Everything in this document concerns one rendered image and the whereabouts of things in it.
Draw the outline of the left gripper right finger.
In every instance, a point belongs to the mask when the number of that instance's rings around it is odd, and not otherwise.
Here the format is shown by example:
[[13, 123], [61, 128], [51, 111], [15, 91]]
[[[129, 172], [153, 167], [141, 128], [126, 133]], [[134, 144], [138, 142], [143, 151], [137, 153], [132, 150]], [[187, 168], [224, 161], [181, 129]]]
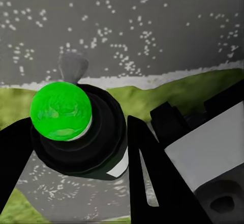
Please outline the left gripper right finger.
[[[214, 224], [147, 123], [128, 116], [131, 224]], [[147, 203], [141, 150], [159, 206]]]

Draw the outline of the insectifuge atomizer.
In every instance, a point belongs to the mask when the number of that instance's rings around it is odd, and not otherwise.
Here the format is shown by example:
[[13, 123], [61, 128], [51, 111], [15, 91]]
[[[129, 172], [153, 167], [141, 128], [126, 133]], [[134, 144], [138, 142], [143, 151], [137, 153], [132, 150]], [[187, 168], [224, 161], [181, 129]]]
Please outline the insectifuge atomizer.
[[30, 136], [38, 158], [70, 177], [114, 181], [129, 167], [128, 133], [120, 103], [105, 89], [77, 84], [88, 60], [58, 58], [63, 82], [45, 85], [32, 99]]

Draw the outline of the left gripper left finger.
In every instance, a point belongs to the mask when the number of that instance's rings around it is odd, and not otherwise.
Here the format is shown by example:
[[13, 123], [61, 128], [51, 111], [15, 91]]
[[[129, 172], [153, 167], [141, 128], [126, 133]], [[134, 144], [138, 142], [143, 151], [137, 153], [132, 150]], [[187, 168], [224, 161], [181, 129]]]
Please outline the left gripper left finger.
[[33, 152], [31, 118], [0, 130], [0, 214]]

